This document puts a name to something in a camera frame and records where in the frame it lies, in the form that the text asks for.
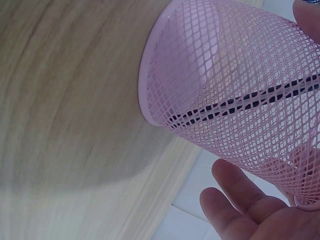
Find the pink mesh pen holder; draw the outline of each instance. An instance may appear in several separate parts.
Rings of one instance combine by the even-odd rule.
[[[320,47],[231,0],[173,0],[139,73],[148,122],[320,209]]]

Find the pen holder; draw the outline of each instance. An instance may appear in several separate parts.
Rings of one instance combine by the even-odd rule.
[[[232,0],[173,0],[142,56],[145,119],[320,209],[320,48]]]

